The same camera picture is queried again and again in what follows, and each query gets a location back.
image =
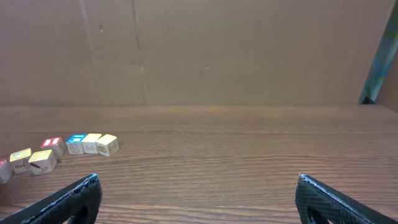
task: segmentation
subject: wooden table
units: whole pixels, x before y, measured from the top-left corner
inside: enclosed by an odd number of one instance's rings
[[[97,223],[300,223],[299,174],[398,219],[398,114],[378,105],[0,107],[0,133],[1,159],[73,133],[121,146],[12,176],[0,217],[96,172]]]

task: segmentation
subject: white block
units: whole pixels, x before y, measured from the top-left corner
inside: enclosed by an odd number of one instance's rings
[[[34,175],[48,173],[54,170],[57,160],[52,149],[33,153],[29,159],[30,169]]]
[[[12,175],[12,169],[6,160],[0,161],[0,185],[7,183]]]
[[[30,149],[24,149],[10,155],[10,166],[16,174],[30,170],[29,159],[31,155]]]
[[[119,143],[116,136],[105,134],[102,138],[97,140],[98,153],[104,156],[112,156],[119,151]]]
[[[70,154],[84,154],[84,148],[81,141],[87,134],[74,134],[67,140],[67,146]]]
[[[65,144],[63,143],[61,137],[46,139],[43,141],[41,149],[43,151],[52,149],[54,151],[55,158],[61,159],[63,153],[65,152]]]
[[[101,137],[102,134],[88,134],[83,140],[82,145],[86,153],[98,154],[96,141]]]

